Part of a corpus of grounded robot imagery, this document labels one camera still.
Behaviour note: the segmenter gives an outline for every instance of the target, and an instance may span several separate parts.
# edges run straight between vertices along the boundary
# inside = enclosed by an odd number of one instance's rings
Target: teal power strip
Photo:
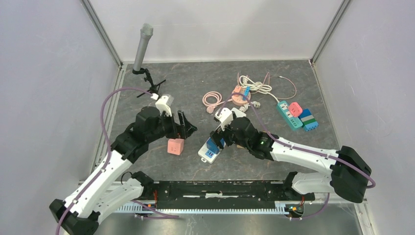
[[[298,117],[294,117],[290,113],[290,110],[288,110],[288,103],[286,101],[281,101],[278,103],[277,110],[293,131],[296,131],[302,127],[301,120]]]

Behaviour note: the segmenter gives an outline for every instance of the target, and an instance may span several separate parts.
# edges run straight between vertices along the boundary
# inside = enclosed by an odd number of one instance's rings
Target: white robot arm
[[[291,187],[293,194],[335,192],[351,202],[363,201],[371,169],[354,149],[347,146],[340,150],[314,148],[259,132],[244,114],[234,109],[223,108],[215,114],[215,120],[220,126],[211,132],[210,138],[221,149],[235,143],[259,159],[294,163],[315,170],[316,173],[291,172],[287,176],[284,183]]]
[[[169,107],[172,100],[170,95],[163,95],[157,100],[156,107],[142,108],[136,121],[111,144],[110,161],[106,164],[107,155],[71,195],[64,200],[55,199],[50,204],[49,209],[57,222],[66,213],[62,227],[67,232],[93,234],[108,215],[142,195],[144,187],[134,174],[125,184],[108,194],[105,192],[120,174],[148,150],[149,143],[163,137],[186,139],[197,130],[181,111],[178,111],[180,123],[175,123]]]

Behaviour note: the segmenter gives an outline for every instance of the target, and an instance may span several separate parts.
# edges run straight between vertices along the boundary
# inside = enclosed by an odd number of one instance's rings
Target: pink block
[[[169,139],[167,143],[167,152],[180,155],[183,151],[184,140],[183,139]]]
[[[297,102],[292,102],[290,106],[288,106],[288,110],[290,110],[290,113],[297,118],[302,113],[302,108]]]

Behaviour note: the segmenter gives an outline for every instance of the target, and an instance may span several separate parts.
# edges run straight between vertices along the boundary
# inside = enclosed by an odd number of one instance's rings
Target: white wall
[[[91,0],[123,61],[309,59],[342,0]]]
[[[117,66],[80,1],[0,2],[0,234],[54,234],[85,179]]]
[[[379,234],[413,234],[415,2],[355,0],[317,61],[341,144],[372,168]]]

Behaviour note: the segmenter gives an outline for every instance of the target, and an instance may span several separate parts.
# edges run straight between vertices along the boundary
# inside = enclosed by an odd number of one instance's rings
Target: gray tabletop
[[[206,112],[202,97],[210,91],[217,91],[224,98],[236,86],[237,73],[249,75],[253,81],[263,81],[267,72],[271,73],[272,93],[276,97],[290,97],[294,88],[290,82],[278,78],[278,75],[291,79],[297,87],[297,95],[287,100],[298,102],[302,108],[310,109],[319,123],[312,131],[302,129],[292,131],[283,117],[276,110],[276,101],[265,94],[253,94],[252,101],[261,103],[258,112],[265,125],[273,134],[288,140],[319,148],[337,148],[333,127],[329,121],[323,98],[308,61],[240,61],[240,62],[201,62],[201,63],[163,63],[143,65],[148,68],[156,82],[162,79],[160,94],[174,97],[172,109],[184,111],[187,119],[197,126],[198,131],[184,142],[181,155],[167,153],[168,139],[160,139],[150,144],[149,151],[141,156],[129,171],[143,171],[154,180],[226,180],[226,179],[285,179],[291,171],[312,172],[307,168],[282,162],[259,160],[245,149],[230,146],[225,148],[213,164],[204,163],[197,152],[209,138],[209,133],[218,123],[213,115]],[[142,87],[149,84],[143,81],[143,75],[131,73],[132,66],[127,67],[123,87]],[[154,106],[154,101],[147,96],[136,98],[137,92],[125,91],[120,95],[111,141],[122,133],[128,124],[135,121],[136,114],[144,106]],[[253,125],[262,130],[251,109],[247,117]]]

